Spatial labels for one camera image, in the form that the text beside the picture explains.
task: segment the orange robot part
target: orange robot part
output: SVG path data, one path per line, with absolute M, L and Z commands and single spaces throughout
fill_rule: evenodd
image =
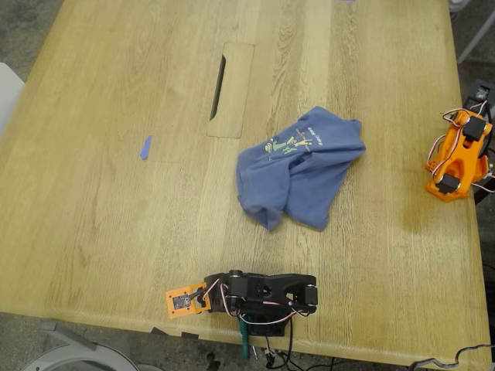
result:
M 200 313 L 202 311 L 209 311 L 211 309 L 210 297 L 205 295 L 198 295 L 194 298 L 193 295 L 198 290 L 206 288 L 206 282 L 200 282 L 199 284 L 191 284 L 184 288 L 176 288 L 165 292 L 165 303 L 167 304 L 167 312 L 169 318 L 182 317 L 183 315 L 191 315 L 192 313 Z
M 432 173 L 426 190 L 444 201 L 469 195 L 471 183 L 489 171 L 488 157 L 478 158 L 492 124 L 472 111 L 458 110 L 435 157 L 425 167 Z

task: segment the wood grain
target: wood grain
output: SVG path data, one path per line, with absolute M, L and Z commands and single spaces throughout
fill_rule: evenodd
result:
M 207 136 L 225 43 L 254 45 L 240 138 Z M 296 272 L 320 304 L 295 350 L 450 362 L 490 341 L 473 201 L 423 189 L 459 103 L 445 2 L 66 0 L 0 138 L 0 310 L 240 342 L 220 313 L 168 319 L 163 291 Z M 268 232 L 237 203 L 237 153 L 314 105 L 360 119 L 367 150 L 323 232 Z

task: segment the blue plastic piece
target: blue plastic piece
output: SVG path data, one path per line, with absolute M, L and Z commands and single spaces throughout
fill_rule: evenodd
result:
M 141 160 L 146 160 L 148 158 L 149 146 L 152 143 L 152 136 L 148 135 L 145 139 L 145 143 L 142 145 L 141 152 L 139 152 L 139 156 Z

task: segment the gray floor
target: gray floor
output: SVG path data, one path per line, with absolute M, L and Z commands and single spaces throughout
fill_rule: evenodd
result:
M 0 0 L 0 62 L 7 63 L 23 80 L 28 79 L 29 71 L 60 3 L 61 0 Z M 452 29 L 458 54 L 493 9 L 495 0 L 472 0 L 453 21 Z M 476 78 L 495 83 L 494 36 L 495 29 L 491 29 L 469 59 L 459 66 L 459 81 L 464 97 Z M 491 249 L 495 247 L 495 196 L 485 199 L 476 209 L 483 261 L 495 267 L 495 249 Z M 495 276 L 493 272 L 487 271 L 486 278 L 495 279 Z M 0 370 L 22 369 L 29 360 L 55 346 L 55 341 L 38 331 L 39 323 L 38 318 L 0 313 Z M 152 364 L 165 371 L 206 370 L 206 357 L 209 352 L 214 352 L 222 362 L 220 369 L 266 369 L 262 358 L 259 361 L 244 361 L 241 358 L 241 347 L 238 345 L 79 324 L 65 325 L 91 341 L 106 343 L 128 352 L 135 362 Z M 315 364 L 329 363 L 326 357 L 298 353 L 293 359 L 303 369 Z M 335 366 L 336 371 L 339 369 L 392 371 L 404 368 L 352 362 Z

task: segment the blue cloth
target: blue cloth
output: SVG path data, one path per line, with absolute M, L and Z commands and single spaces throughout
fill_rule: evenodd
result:
M 139 157 L 141 157 L 141 160 L 146 160 L 148 158 L 149 146 L 151 145 L 151 143 L 152 136 L 148 135 L 142 145 L 141 151 L 139 152 Z
M 361 123 L 314 107 L 273 138 L 237 159 L 237 191 L 244 211 L 274 228 L 282 211 L 322 230 L 350 163 L 366 149 Z

